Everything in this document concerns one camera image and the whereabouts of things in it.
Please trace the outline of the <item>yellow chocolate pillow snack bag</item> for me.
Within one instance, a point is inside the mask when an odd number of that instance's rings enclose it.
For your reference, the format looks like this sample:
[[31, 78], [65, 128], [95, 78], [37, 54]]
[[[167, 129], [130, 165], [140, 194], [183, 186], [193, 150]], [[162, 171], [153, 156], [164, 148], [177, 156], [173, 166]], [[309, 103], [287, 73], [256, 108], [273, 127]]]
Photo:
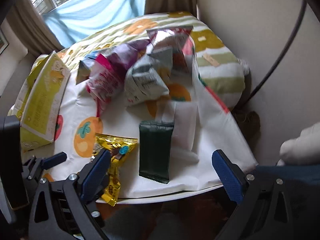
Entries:
[[110, 134], [95, 133], [95, 143], [91, 161], [101, 150], [108, 150], [111, 154], [110, 166], [107, 170], [109, 183], [105, 187], [102, 199], [110, 206], [115, 206], [121, 188], [119, 170], [130, 153], [138, 144], [137, 138], [119, 137]]

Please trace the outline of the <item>dark green snack packet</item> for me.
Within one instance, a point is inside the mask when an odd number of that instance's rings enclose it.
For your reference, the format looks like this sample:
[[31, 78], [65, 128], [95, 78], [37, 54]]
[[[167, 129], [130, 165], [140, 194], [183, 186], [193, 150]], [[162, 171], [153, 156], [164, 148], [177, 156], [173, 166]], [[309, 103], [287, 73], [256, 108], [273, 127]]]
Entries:
[[142, 121], [139, 124], [139, 175], [168, 184], [172, 122]]

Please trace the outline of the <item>green cardboard snack box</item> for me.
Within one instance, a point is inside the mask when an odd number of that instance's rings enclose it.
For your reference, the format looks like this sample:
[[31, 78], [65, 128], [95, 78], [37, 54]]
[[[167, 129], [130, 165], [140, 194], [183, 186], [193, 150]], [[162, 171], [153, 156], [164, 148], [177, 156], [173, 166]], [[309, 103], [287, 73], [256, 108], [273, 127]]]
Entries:
[[34, 62], [10, 115], [20, 121], [22, 151], [31, 151], [54, 141], [56, 121], [71, 72], [52, 51]]

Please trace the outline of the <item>white translucent snack packet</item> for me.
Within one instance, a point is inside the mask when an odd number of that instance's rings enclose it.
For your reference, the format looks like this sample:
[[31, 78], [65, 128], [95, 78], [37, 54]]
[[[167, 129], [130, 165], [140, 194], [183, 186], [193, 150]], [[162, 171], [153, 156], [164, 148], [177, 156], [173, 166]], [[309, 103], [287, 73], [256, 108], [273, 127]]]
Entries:
[[187, 163], [198, 163], [193, 152], [198, 107], [194, 102], [167, 101], [162, 105], [162, 114], [157, 116], [163, 122], [172, 122], [174, 129], [171, 137], [171, 157]]

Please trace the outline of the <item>orange print white tablecloth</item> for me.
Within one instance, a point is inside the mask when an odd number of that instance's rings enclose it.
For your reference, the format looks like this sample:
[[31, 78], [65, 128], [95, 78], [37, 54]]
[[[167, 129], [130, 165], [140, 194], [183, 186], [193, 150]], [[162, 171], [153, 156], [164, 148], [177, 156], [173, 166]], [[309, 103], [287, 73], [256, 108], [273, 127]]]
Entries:
[[[217, 188], [221, 182], [212, 166], [212, 154], [222, 150], [242, 171], [254, 169], [257, 161], [231, 112], [201, 82], [195, 53], [187, 55], [190, 75], [174, 76], [172, 100], [144, 102], [127, 107], [122, 95], [96, 117], [95, 102], [85, 84], [76, 84], [75, 75], [68, 80], [59, 113], [62, 124], [51, 144], [22, 153], [22, 159], [67, 154], [65, 162], [49, 169], [45, 175], [55, 181], [79, 172], [90, 160], [95, 134], [136, 138], [137, 145], [119, 169], [119, 201], [143, 204], [173, 200]], [[164, 139], [150, 131], [158, 122], [172, 122], [171, 148], [159, 153]], [[169, 182], [159, 183], [140, 176], [143, 160], [170, 158]]]

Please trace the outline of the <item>pink red snack bag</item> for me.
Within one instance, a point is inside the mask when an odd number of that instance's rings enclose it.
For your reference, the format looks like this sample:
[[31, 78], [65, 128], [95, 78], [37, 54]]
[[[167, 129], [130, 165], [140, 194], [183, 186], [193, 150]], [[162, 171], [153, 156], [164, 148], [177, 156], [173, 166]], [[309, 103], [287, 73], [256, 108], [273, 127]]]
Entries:
[[107, 105], [122, 92], [123, 87], [124, 81], [118, 72], [104, 55], [99, 54], [86, 83], [86, 89], [96, 103], [97, 117], [100, 117]]

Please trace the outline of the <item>floral striped green quilt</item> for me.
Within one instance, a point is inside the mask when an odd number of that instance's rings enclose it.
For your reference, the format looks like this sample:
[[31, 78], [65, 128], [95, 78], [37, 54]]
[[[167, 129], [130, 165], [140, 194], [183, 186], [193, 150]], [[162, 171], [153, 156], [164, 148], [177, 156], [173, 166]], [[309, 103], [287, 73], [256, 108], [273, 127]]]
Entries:
[[148, 29], [192, 25], [190, 38], [196, 53], [201, 80], [233, 109], [245, 90], [249, 68], [240, 61], [203, 22], [186, 11], [166, 12], [132, 18], [114, 24], [58, 52], [70, 70], [88, 53], [133, 40], [147, 38]]

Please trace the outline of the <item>purple snack bag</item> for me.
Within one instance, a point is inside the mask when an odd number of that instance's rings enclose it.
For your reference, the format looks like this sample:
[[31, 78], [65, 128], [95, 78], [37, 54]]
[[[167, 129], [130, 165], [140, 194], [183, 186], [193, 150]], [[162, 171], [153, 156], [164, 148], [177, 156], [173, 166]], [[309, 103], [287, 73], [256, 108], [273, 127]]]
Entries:
[[149, 44], [149, 39], [122, 43], [112, 48], [111, 51], [106, 54], [106, 58], [112, 67], [126, 73], [138, 60], [139, 55], [145, 52]]

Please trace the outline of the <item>grey white snack bag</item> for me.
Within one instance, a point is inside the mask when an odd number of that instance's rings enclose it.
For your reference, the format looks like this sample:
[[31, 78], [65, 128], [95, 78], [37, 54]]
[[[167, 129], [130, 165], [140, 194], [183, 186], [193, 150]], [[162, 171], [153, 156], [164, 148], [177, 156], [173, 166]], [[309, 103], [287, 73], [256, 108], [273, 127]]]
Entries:
[[125, 76], [126, 105], [133, 106], [168, 95], [167, 83], [170, 81], [172, 67], [171, 47], [155, 49], [142, 56]]

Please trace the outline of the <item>brown left curtain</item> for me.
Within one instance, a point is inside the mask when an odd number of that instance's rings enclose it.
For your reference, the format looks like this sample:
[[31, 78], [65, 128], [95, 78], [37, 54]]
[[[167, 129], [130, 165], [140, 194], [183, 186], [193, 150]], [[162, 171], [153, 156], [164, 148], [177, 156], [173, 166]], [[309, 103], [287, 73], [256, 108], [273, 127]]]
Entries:
[[15, 0], [6, 19], [15, 35], [34, 57], [64, 49], [30, 0]]

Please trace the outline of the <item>red white chips bag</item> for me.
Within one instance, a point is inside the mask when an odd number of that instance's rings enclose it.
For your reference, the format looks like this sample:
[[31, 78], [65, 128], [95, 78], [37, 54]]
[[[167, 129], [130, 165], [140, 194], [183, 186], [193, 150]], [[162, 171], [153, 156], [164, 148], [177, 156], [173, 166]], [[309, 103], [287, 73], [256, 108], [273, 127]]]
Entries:
[[155, 49], [172, 48], [172, 68], [175, 72], [189, 74], [183, 47], [189, 40], [192, 30], [192, 25], [147, 30], [147, 35]]

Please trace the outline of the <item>light blue window cloth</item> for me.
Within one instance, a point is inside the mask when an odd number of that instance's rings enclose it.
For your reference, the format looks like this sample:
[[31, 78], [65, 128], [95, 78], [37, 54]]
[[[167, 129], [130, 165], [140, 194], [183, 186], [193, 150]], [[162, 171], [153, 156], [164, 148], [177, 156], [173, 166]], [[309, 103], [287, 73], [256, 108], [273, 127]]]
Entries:
[[145, 0], [69, 0], [42, 18], [68, 48], [109, 26], [144, 15], [144, 9]]

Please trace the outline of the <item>framed wall picture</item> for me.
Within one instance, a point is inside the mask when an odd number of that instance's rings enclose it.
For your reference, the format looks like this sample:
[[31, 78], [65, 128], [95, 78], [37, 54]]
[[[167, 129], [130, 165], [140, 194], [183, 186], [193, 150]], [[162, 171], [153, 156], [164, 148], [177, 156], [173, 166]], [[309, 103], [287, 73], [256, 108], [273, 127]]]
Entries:
[[3, 51], [5, 51], [8, 45], [9, 42], [7, 41], [2, 29], [0, 29], [0, 55], [3, 53]]

